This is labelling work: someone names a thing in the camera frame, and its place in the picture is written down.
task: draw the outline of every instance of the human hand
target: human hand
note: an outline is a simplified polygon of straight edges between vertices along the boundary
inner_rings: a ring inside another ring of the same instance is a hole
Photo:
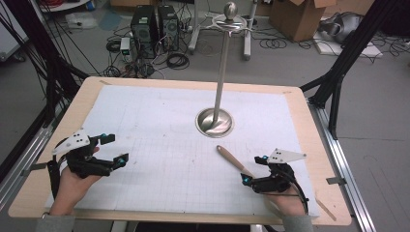
[[[271,194],[268,195],[269,200],[271,200],[285,216],[303,216],[306,214],[299,193],[293,186],[281,193],[270,193]]]
[[[84,179],[65,167],[61,173],[60,186],[54,203],[50,208],[51,216],[66,216],[73,212],[73,208],[80,201],[87,190],[96,183],[101,176],[88,176]]]

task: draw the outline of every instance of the white paper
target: white paper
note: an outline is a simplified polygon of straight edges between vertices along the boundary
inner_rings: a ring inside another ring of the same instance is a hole
[[[256,177],[270,174],[254,157],[276,148],[301,152],[283,95],[224,91],[220,107],[234,119],[233,131],[210,138],[196,115],[214,107],[216,91],[104,86],[83,128],[90,136],[114,133],[98,159],[129,153],[130,160],[94,184],[76,208],[270,216],[263,195],[242,185],[240,172],[217,151],[221,145]],[[289,163],[319,216],[303,160]]]

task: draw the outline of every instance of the cardboard box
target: cardboard box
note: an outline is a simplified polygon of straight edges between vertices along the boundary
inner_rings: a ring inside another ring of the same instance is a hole
[[[158,5],[158,0],[110,0],[110,4],[113,7],[132,7],[135,8],[138,5]]]
[[[272,6],[269,22],[290,41],[310,40],[326,7],[335,4],[336,0],[277,0]]]
[[[337,0],[334,6],[326,8],[324,16],[332,16],[335,13],[352,12],[359,15],[365,15],[373,4],[374,0]]]
[[[271,13],[271,9],[272,9],[272,4],[266,4],[266,3],[258,1],[255,15],[269,16],[269,14]]]

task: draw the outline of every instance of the wooden table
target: wooden table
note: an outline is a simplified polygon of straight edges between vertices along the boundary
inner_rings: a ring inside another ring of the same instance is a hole
[[[216,90],[217,87],[217,84],[212,82],[89,77],[82,84],[73,103],[50,138],[44,152],[39,157],[38,163],[49,161],[51,159],[51,150],[56,144],[81,128],[81,125],[104,85],[199,90]],[[314,187],[315,198],[320,209],[320,217],[314,218],[313,224],[350,224],[350,213],[347,210],[339,186],[329,185],[326,181],[327,178],[334,177],[335,173],[332,170],[302,91],[297,87],[230,83],[224,84],[224,90],[271,93],[285,96],[301,149],[304,153],[309,154],[306,159],[306,164]],[[9,210],[9,215],[15,218],[39,218],[43,212],[47,211],[44,207],[44,202],[49,194],[50,185],[47,171],[45,169],[32,171],[15,198],[15,201]],[[275,217],[222,216],[211,214],[76,210],[75,215],[78,218],[85,219],[281,224],[281,220]]]

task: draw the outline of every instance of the wooden stick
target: wooden stick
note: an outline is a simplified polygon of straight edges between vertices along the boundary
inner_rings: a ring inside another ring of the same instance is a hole
[[[227,159],[230,163],[232,163],[236,168],[238,168],[242,173],[254,177],[252,173],[250,173],[243,164],[241,164],[228,150],[223,148],[222,146],[217,146],[218,152]]]

